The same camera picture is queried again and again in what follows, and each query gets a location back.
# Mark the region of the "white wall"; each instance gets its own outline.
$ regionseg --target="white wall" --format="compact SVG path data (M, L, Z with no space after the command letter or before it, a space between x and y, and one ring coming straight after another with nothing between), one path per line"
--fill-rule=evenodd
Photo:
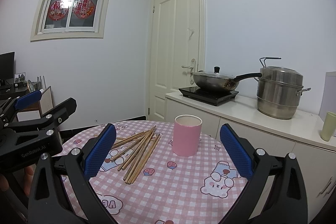
M300 109L318 114L325 73L336 69L336 0L206 0L206 69L240 75L268 65L295 69L312 90ZM256 97L257 82L240 82L241 95Z
M38 0L0 0L0 53L16 52L16 72L45 75L54 104L77 111L62 129L145 115L145 60L150 0L110 0L104 39L30 42Z

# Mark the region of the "cup rim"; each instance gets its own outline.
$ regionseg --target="cup rim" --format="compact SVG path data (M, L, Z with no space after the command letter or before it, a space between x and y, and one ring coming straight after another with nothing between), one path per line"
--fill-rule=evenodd
M331 116L333 116L333 117L336 118L336 114L335 114L334 112L330 112L330 111L328 111L327 114L329 114L329 115L331 115Z
M179 115L179 116L177 116L177 117L175 118L175 122L178 123L178 124L181 125L181 126L184 126L184 125L183 125L183 124L180 124L180 123L177 121L177 119L178 119L178 118L182 118L182 117L193 117L193 118L196 118L197 120L200 121L200 123L199 123L198 125L196 125L196 126L188 126L188 127L198 127L199 125L201 125L201 124L203 123L202 119L199 118L199 117L197 117L197 116L184 114L184 115Z

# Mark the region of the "window pane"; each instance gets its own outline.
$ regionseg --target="window pane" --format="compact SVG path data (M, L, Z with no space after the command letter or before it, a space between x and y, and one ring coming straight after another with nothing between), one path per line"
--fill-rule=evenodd
M93 27L98 0L75 0L70 27Z
M51 0L44 29L66 27L71 2L72 0Z

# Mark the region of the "window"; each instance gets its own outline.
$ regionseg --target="window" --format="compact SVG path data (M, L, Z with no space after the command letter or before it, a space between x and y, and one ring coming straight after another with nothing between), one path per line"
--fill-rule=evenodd
M31 41L104 37L109 0L40 0Z

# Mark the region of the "black pan handle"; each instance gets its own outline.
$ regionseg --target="black pan handle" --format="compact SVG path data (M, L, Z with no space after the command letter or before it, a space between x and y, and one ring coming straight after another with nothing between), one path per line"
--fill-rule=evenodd
M236 78L233 79L234 82L238 83L241 80L247 79L247 78L254 78L254 77L258 77L261 78L263 75L261 73L248 73L245 75L239 75Z

